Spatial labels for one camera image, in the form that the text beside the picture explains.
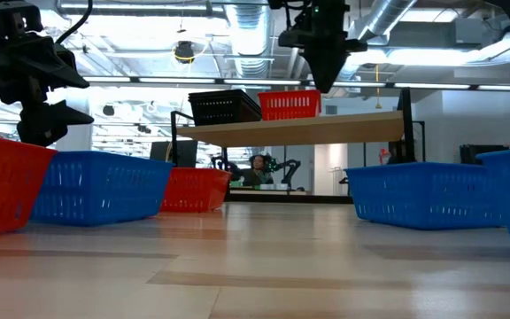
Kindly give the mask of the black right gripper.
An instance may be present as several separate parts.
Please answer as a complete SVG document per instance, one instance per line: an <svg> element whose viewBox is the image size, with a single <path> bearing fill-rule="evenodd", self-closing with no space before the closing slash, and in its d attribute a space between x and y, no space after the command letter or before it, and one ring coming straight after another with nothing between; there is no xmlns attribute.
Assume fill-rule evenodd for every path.
<svg viewBox="0 0 510 319"><path fill-rule="evenodd" d="M365 42L350 39L344 29L345 14L351 10L344 0L277 0L277 9L284 9L286 17L279 45L304 50L314 86L321 93L332 88L346 53L367 50Z"/></svg>

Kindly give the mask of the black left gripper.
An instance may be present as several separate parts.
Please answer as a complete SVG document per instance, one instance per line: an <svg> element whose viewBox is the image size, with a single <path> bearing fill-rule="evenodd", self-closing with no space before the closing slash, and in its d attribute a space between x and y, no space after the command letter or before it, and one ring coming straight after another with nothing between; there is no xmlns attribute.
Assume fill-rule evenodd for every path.
<svg viewBox="0 0 510 319"><path fill-rule="evenodd" d="M94 118L66 104L65 100L49 105L40 83L24 69L13 64L12 56L0 43L0 100L24 107L17 124L22 143L47 147L68 133L73 125L89 125ZM37 38L28 50L28 64L52 88L85 89L89 83L78 73L74 54L48 37Z"/></svg>

